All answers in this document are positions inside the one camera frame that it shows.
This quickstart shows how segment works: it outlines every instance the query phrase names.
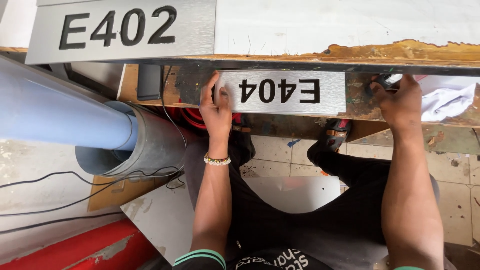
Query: sign plate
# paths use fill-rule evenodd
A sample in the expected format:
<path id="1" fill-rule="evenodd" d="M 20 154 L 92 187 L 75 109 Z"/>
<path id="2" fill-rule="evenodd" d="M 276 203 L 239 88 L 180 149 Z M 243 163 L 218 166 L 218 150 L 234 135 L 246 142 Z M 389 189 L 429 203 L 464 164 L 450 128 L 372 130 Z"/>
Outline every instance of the sign plate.
<path id="1" fill-rule="evenodd" d="M 343 72 L 219 72 L 216 89 L 225 87 L 234 112 L 332 115 L 346 111 Z"/>
<path id="2" fill-rule="evenodd" d="M 102 0 L 39 6 L 25 63 L 214 53 L 216 0 Z"/>

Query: green sleeve trim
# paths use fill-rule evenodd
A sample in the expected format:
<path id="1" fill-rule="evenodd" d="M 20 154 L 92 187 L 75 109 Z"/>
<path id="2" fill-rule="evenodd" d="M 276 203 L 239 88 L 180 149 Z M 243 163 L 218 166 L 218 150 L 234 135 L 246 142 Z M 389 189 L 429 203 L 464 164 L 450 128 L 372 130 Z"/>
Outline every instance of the green sleeve trim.
<path id="1" fill-rule="evenodd" d="M 220 255 L 218 252 L 210 250 L 210 249 L 199 249 L 199 250 L 194 250 L 192 252 L 189 252 L 189 253 L 181 256 L 180 258 L 176 259 L 175 264 L 173 266 L 176 266 L 180 263 L 183 263 L 186 260 L 189 260 L 191 258 L 196 258 L 196 257 L 212 258 L 212 259 L 216 260 L 218 263 L 220 263 L 220 265 L 223 267 L 224 270 L 227 268 L 225 260 L 223 259 L 222 255 Z"/>
<path id="2" fill-rule="evenodd" d="M 423 270 L 423 269 L 414 267 L 414 266 L 402 266 L 402 267 L 397 267 L 394 270 Z"/>

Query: hand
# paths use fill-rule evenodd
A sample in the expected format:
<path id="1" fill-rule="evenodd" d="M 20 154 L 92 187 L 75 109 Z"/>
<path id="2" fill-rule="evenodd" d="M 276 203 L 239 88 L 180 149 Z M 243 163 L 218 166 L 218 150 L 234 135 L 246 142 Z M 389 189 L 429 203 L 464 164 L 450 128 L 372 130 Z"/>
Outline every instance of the hand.
<path id="1" fill-rule="evenodd" d="M 200 100 L 200 113 L 204 119 L 208 134 L 210 135 L 210 144 L 228 143 L 228 135 L 232 125 L 232 111 L 228 104 L 229 98 L 225 88 L 220 88 L 218 92 L 219 105 L 215 105 L 212 100 L 212 87 L 219 77 L 218 71 L 214 71 L 205 85 L 202 87 Z"/>
<path id="2" fill-rule="evenodd" d="M 396 93 L 385 91 L 376 82 L 372 82 L 370 88 L 380 105 L 385 121 L 387 121 L 392 130 L 408 130 L 412 127 L 421 126 L 422 92 L 420 85 L 412 75 L 403 75 L 400 80 L 400 89 Z"/>

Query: beaded bracelet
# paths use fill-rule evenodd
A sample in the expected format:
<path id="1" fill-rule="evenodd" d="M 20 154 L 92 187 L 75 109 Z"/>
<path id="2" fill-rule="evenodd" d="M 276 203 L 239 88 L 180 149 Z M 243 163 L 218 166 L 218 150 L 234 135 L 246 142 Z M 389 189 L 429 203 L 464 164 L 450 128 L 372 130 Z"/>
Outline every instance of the beaded bracelet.
<path id="1" fill-rule="evenodd" d="M 226 159 L 221 159 L 221 160 L 216 160 L 216 159 L 211 159 L 208 157 L 208 152 L 205 154 L 204 157 L 205 163 L 208 163 L 210 165 L 216 165 L 216 166 L 222 166 L 222 165 L 228 165 L 232 160 L 230 159 L 230 156 L 228 156 Z"/>

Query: black lettering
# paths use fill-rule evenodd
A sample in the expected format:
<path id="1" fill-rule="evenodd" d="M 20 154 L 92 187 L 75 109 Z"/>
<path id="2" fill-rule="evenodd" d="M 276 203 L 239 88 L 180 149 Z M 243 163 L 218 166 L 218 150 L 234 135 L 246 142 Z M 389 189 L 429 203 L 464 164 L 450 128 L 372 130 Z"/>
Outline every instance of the black lettering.
<path id="1" fill-rule="evenodd" d="M 242 80 L 242 84 L 239 85 L 241 88 L 241 103 L 247 102 L 248 98 L 253 94 L 255 89 L 257 89 L 257 85 L 248 85 L 247 80 Z"/>
<path id="2" fill-rule="evenodd" d="M 128 24 L 130 23 L 130 17 L 136 14 L 138 16 L 138 26 L 137 26 L 137 34 L 135 38 L 130 40 L 128 39 Z M 121 22 L 121 30 L 120 30 L 120 39 L 121 42 L 125 46 L 133 46 L 137 45 L 142 38 L 144 37 L 145 32 L 145 13 L 141 9 L 132 9 L 125 14 L 123 17 L 123 21 Z"/>
<path id="3" fill-rule="evenodd" d="M 265 88 L 266 83 L 270 84 L 270 96 L 268 97 L 268 99 L 265 99 L 265 92 L 264 92 L 264 88 Z M 271 79 L 263 80 L 260 83 L 260 87 L 258 87 L 258 96 L 263 103 L 272 102 L 272 100 L 275 97 L 275 83 Z"/>
<path id="4" fill-rule="evenodd" d="M 313 94 L 313 99 L 300 99 L 300 103 L 320 103 L 320 79 L 300 79 L 299 83 L 313 83 L 313 90 L 300 90 L 302 94 Z"/>
<path id="5" fill-rule="evenodd" d="M 90 36 L 90 40 L 104 40 L 103 46 L 109 47 L 111 44 L 112 39 L 117 38 L 117 33 L 113 33 L 113 21 L 115 19 L 115 11 L 110 11 L 103 21 L 97 26 L 95 31 L 93 31 L 92 35 Z M 102 27 L 107 24 L 107 29 L 105 30 L 105 34 L 99 34 L 98 32 Z"/>
<path id="6" fill-rule="evenodd" d="M 65 16 L 65 21 L 63 22 L 63 29 L 62 29 L 61 37 L 60 37 L 59 49 L 85 49 L 85 46 L 86 46 L 85 42 L 67 43 L 67 39 L 68 39 L 68 34 L 83 33 L 87 30 L 86 27 L 70 28 L 70 23 L 73 20 L 87 19 L 89 17 L 90 17 L 90 13 L 72 14 L 72 15 L 66 15 Z"/>
<path id="7" fill-rule="evenodd" d="M 297 89 L 296 84 L 287 84 L 287 80 L 282 79 L 282 83 L 278 85 L 278 88 L 282 91 L 282 95 L 280 97 L 280 102 L 285 103 L 288 101 L 290 96 L 293 94 L 293 91 Z"/>
<path id="8" fill-rule="evenodd" d="M 167 21 L 148 40 L 148 44 L 175 43 L 175 36 L 162 37 L 162 34 L 172 25 L 177 18 L 177 10 L 172 6 L 164 6 L 156 9 L 152 17 L 158 17 L 162 12 L 168 12 Z"/>

